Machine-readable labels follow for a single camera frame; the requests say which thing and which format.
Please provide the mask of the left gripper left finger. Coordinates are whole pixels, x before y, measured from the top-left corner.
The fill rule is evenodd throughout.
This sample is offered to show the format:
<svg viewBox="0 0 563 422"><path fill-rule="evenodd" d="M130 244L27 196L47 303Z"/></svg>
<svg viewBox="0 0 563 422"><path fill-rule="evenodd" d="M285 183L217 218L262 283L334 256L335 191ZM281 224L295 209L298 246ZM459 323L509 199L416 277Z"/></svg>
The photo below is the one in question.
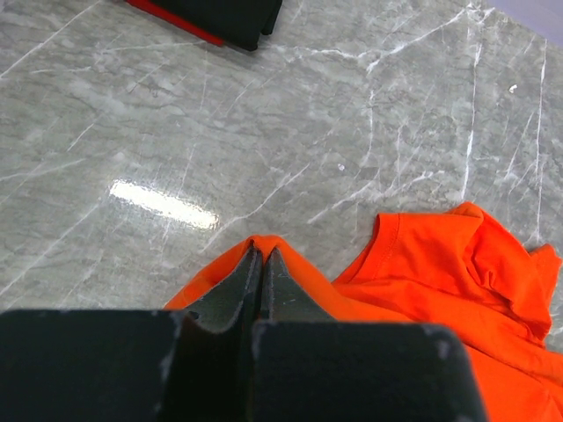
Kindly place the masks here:
<svg viewBox="0 0 563 422"><path fill-rule="evenodd" d="M202 298L186 306L186 314L204 331L239 332L260 312L262 253L254 244L235 268Z"/></svg>

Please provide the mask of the orange t shirt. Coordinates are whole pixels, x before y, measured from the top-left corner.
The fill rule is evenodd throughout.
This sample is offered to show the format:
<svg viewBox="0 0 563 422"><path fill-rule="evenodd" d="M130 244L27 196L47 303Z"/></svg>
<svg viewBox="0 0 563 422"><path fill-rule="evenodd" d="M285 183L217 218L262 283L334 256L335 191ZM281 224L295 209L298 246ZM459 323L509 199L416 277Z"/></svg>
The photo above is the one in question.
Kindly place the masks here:
<svg viewBox="0 0 563 422"><path fill-rule="evenodd" d="M339 320L451 328L492 421L561 420L562 356L545 340L562 261L549 244L525 250L470 202L443 214L380 214L369 243L336 280L283 238L254 235L200 270L168 307L204 296L251 246L280 252L296 284Z"/></svg>

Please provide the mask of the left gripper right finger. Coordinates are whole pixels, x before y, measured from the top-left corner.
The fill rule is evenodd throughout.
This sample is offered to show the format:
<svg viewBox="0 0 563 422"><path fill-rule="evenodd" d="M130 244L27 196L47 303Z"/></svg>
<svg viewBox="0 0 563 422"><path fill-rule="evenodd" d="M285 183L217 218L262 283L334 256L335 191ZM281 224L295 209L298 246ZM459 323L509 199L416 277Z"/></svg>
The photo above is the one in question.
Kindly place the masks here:
<svg viewBox="0 0 563 422"><path fill-rule="evenodd" d="M260 318L283 322L332 322L290 275L281 251L274 248L266 260L261 281Z"/></svg>

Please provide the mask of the folded red t shirt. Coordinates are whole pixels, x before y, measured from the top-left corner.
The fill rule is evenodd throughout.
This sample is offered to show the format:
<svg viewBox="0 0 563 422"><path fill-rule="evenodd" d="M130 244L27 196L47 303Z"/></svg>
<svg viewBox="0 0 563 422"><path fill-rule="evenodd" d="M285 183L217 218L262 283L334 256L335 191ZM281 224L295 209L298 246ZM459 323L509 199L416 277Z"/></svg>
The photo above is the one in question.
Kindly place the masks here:
<svg viewBox="0 0 563 422"><path fill-rule="evenodd" d="M201 28L197 27L196 25L188 22L186 19L180 17L177 14L174 14L173 12L167 11L166 9L164 9L163 7L156 5L154 2L149 1L149 0L126 0L126 3L136 7L136 9L139 9L140 11L149 13L150 15L156 17L156 18L160 18L161 20L174 25L176 27L178 27L179 29L182 29L188 33L191 33L192 35L205 40L206 42L213 44L215 46L223 46L224 45L224 40L222 40L221 38L215 36L214 34L211 34L209 32L206 32L204 30L202 30Z"/></svg>

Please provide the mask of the folded black t shirt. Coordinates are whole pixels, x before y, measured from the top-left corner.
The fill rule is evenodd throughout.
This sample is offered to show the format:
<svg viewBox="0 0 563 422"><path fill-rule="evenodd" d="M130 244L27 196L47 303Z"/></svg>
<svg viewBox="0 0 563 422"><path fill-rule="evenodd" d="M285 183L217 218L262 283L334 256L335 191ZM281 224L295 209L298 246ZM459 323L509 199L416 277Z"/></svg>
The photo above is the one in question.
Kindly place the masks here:
<svg viewBox="0 0 563 422"><path fill-rule="evenodd" d="M163 0L153 4L247 51L270 35L282 0Z"/></svg>

